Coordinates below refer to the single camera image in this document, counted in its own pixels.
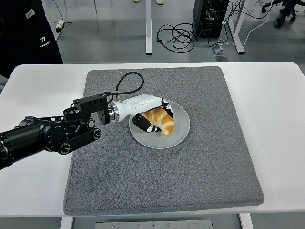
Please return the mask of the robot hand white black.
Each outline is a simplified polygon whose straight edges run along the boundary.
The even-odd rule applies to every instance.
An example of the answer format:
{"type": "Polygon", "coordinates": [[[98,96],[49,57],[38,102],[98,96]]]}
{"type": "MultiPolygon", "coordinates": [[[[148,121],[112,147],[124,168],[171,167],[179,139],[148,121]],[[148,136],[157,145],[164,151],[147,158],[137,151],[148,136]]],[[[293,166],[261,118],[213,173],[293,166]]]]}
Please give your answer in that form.
{"type": "Polygon", "coordinates": [[[173,110],[169,102],[153,95],[142,94],[110,105],[110,120],[120,122],[130,116],[132,123],[147,132],[168,136],[174,129],[173,110]]]}

